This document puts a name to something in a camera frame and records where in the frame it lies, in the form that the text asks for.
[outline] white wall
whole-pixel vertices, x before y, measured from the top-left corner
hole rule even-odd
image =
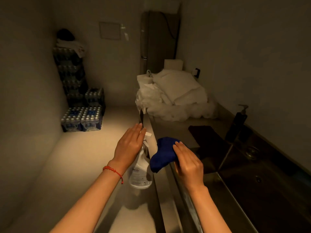
[[[177,58],[311,171],[310,0],[183,0]]]
[[[44,0],[1,0],[0,230],[62,131],[66,109],[51,49],[55,26]]]
[[[52,0],[58,28],[89,49],[84,58],[90,86],[104,88],[107,105],[134,105],[140,63],[140,0]],[[101,39],[99,22],[122,23],[129,41]]]

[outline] left hand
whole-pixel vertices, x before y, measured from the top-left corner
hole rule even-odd
[[[142,124],[136,124],[127,129],[121,139],[118,141],[115,149],[115,156],[109,162],[109,166],[117,169],[122,175],[134,162],[138,152],[142,148],[146,129],[142,129]]]

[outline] white towel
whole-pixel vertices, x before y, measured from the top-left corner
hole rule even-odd
[[[73,49],[80,58],[85,57],[86,47],[78,41],[64,41],[57,39],[56,46]]]
[[[207,103],[205,89],[186,71],[162,70],[152,76],[174,105]]]

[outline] floor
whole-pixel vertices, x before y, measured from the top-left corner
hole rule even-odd
[[[45,233],[63,217],[113,158],[118,140],[138,122],[136,107],[106,109],[102,129],[64,133],[5,233]],[[165,232],[155,185],[118,184],[95,232]]]

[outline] soap dispenser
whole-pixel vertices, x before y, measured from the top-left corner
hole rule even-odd
[[[225,137],[226,141],[234,142],[245,120],[247,119],[246,109],[248,108],[248,105],[240,105],[240,106],[243,106],[243,110],[241,112],[236,113],[235,118],[231,124],[231,127],[226,134],[226,137]]]

